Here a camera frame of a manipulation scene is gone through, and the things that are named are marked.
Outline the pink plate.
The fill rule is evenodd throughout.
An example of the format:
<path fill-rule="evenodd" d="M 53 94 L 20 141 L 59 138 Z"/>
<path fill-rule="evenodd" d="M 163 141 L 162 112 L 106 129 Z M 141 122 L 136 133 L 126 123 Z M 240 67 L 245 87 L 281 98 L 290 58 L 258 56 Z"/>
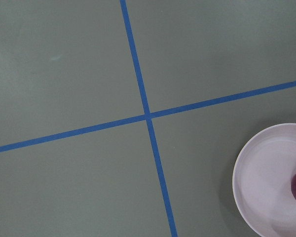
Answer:
<path fill-rule="evenodd" d="M 233 169 L 236 206 L 260 237 L 296 237 L 296 123 L 268 127 L 240 151 Z"/>

